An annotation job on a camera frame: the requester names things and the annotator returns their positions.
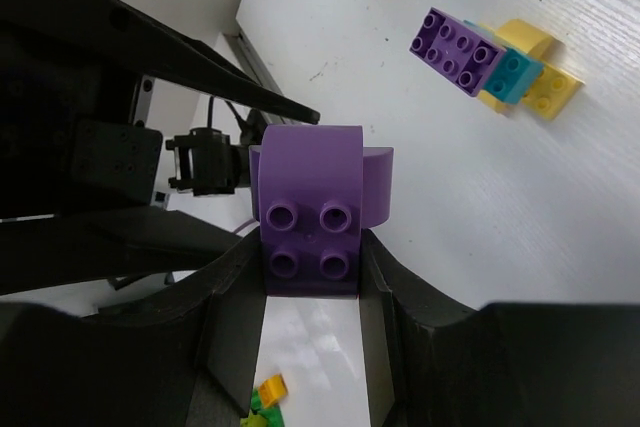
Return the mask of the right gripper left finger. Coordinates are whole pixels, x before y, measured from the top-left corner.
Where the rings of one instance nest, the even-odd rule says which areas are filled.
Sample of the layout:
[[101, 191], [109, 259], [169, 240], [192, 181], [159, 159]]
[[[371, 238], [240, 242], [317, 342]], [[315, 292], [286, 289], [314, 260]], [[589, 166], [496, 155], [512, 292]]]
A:
[[236, 426], [247, 413], [266, 296], [260, 238], [122, 315], [1, 307], [5, 426]]

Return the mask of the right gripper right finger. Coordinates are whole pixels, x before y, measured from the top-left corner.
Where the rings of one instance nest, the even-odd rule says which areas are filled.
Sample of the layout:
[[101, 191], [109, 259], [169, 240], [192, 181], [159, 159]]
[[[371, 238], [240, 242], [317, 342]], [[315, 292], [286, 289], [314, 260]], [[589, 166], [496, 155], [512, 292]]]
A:
[[635, 426], [639, 308], [450, 298], [362, 236], [374, 426]]

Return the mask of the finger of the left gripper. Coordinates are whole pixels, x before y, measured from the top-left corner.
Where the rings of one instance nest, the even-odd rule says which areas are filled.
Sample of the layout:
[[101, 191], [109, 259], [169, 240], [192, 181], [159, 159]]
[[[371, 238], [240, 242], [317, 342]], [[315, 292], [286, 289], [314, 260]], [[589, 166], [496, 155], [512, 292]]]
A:
[[3, 223], [1, 293], [197, 270], [239, 240], [183, 212], [150, 206]]
[[156, 77], [308, 124], [316, 110], [261, 87], [201, 41], [120, 0], [1, 0], [2, 21]]

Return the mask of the purple curved lego piece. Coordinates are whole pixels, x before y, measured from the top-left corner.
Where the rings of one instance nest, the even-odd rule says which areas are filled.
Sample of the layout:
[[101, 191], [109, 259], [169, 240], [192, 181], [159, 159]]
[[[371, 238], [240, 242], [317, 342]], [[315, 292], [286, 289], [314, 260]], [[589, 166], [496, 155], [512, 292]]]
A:
[[272, 125], [249, 158], [267, 294], [356, 295], [361, 234], [390, 216], [393, 148], [359, 126]]

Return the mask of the purple lego brick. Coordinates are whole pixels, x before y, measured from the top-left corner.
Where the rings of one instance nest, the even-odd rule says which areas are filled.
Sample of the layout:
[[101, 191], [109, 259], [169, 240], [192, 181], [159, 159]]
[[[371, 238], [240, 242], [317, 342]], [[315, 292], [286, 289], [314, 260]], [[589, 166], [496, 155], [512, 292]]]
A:
[[506, 49], [458, 19], [431, 8], [409, 51], [470, 97], [476, 97]]

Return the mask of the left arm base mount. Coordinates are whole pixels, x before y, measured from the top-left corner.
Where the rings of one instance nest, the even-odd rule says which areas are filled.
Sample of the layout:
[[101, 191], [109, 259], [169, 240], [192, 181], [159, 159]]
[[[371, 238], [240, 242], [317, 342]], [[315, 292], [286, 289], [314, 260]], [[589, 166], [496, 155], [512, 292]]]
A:
[[175, 161], [175, 174], [169, 187], [195, 196], [232, 195], [238, 188], [251, 186], [249, 148], [262, 142], [268, 126], [262, 112], [251, 109], [247, 116], [226, 101], [240, 129], [239, 142], [213, 126], [215, 99], [207, 106], [206, 124], [193, 127], [185, 135], [165, 141], [165, 149]]

